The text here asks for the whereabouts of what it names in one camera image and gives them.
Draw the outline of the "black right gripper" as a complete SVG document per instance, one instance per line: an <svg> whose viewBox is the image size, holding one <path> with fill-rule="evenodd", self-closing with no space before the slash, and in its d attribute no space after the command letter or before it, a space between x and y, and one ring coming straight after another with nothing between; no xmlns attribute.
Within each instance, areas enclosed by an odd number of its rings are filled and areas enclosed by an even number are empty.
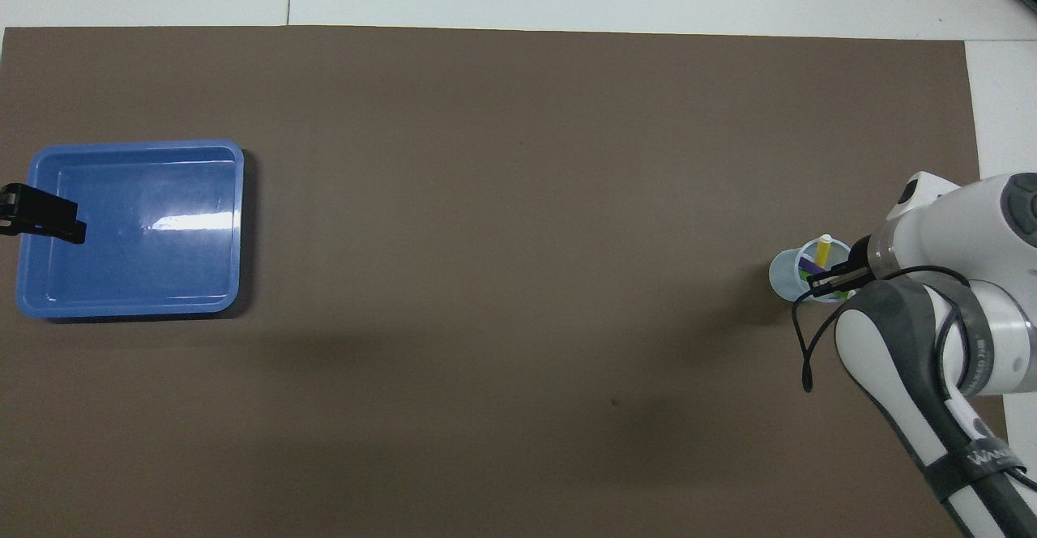
<svg viewBox="0 0 1037 538"><path fill-rule="evenodd" d="M809 284L812 285L812 296L836 296L837 293L849 293L856 290L854 280L844 279L846 275L874 277L869 260L871 242L871 235L863 236L852 244L846 263L834 265L819 275L811 275Z"/></svg>

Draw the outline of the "blue plastic tray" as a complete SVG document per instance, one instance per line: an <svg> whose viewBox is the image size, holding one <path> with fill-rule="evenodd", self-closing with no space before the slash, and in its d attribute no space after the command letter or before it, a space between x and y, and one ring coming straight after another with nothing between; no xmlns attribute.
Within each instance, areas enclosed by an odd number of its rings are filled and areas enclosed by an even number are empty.
<svg viewBox="0 0 1037 538"><path fill-rule="evenodd" d="M28 185L67 199L85 240L22 236L15 302L45 319L207 315L236 301L245 154L228 139L58 144Z"/></svg>

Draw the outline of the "clear plastic cup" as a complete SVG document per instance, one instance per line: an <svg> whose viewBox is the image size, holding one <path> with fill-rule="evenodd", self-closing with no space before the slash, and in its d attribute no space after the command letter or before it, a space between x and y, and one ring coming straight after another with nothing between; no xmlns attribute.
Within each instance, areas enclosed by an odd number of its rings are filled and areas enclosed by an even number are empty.
<svg viewBox="0 0 1037 538"><path fill-rule="evenodd" d="M792 303L797 298L808 293L810 284L798 277L797 260L800 256L806 256L813 260L817 239L818 237L807 240L797 249L783 250L773 258L770 268L768 268L768 280L770 280L770 289L773 289L774 294ZM826 268L845 263L850 253L851 247L844 242L833 238Z"/></svg>

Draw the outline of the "brown table mat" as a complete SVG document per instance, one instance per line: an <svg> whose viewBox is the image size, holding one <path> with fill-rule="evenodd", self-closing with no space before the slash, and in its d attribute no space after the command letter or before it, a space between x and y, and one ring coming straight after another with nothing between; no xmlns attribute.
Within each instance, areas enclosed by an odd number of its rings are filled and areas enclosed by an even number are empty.
<svg viewBox="0 0 1037 538"><path fill-rule="evenodd" d="M0 238L0 538L959 538L767 268L978 179L963 43L6 33L0 182L203 137L225 315L29 318Z"/></svg>

